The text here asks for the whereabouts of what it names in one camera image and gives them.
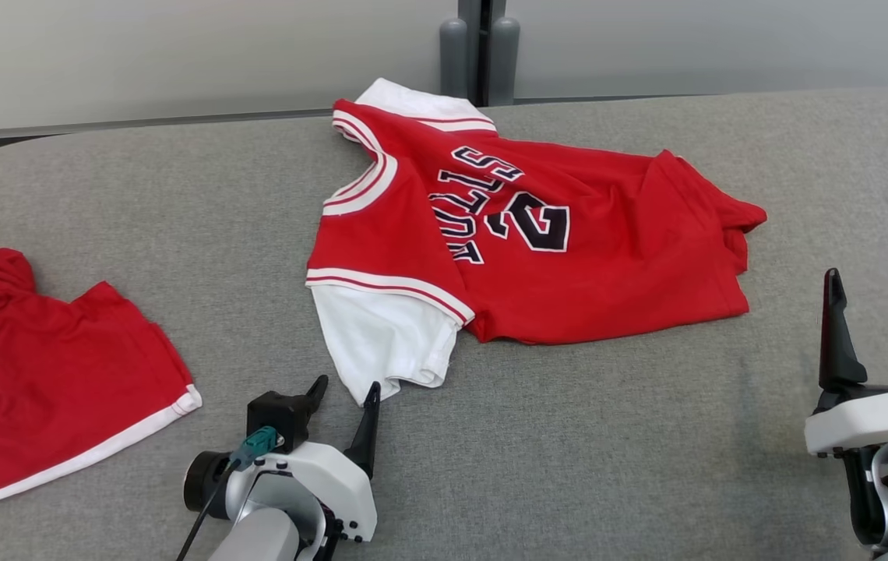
jersey number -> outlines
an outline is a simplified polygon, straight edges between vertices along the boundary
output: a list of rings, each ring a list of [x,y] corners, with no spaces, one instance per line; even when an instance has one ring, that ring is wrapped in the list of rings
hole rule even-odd
[[[530,209],[540,209],[540,220]],[[546,206],[529,192],[518,192],[509,200],[509,205],[501,213],[489,214],[486,226],[489,231],[506,239],[509,234],[507,217],[513,219],[516,230],[523,241],[535,252],[564,252],[569,245],[569,208],[567,206]]]

cabinet door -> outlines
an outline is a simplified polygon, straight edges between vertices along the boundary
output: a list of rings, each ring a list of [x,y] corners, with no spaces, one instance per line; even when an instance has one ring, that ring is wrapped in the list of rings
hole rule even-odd
[[[888,86],[888,2],[508,0],[518,99]]]
[[[455,0],[0,0],[0,130],[329,109],[436,91]]]

gray fabric surface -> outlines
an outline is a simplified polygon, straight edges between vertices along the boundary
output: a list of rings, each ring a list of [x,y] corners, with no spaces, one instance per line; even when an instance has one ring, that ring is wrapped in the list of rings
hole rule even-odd
[[[888,91],[491,109],[506,136],[668,148],[770,221],[752,312],[565,347],[462,333],[439,390],[384,403],[373,543],[344,560],[858,560],[838,462],[806,453],[822,274],[843,271],[861,360],[888,383]],[[320,203],[367,157],[328,118],[85,132],[0,149],[0,245],[39,288],[109,280],[162,324],[205,406],[98,465],[0,502],[0,559],[173,559],[181,477],[229,450],[245,402],[333,372],[304,283]],[[360,411],[335,383],[312,437]],[[190,559],[227,523],[209,520]]]

basketball jersey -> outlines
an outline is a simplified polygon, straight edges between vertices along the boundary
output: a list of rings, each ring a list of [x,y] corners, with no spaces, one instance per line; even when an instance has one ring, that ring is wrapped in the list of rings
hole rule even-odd
[[[462,326],[566,344],[748,312],[766,220],[681,157],[500,138],[466,100],[380,79],[333,106],[372,166],[322,207],[306,285],[341,379],[440,386]]]

red basketball shorts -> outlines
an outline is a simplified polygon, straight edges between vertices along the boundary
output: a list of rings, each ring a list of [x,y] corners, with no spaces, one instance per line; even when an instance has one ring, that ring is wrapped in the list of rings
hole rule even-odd
[[[87,468],[202,405],[160,327],[110,284],[66,303],[0,249],[0,499]]]

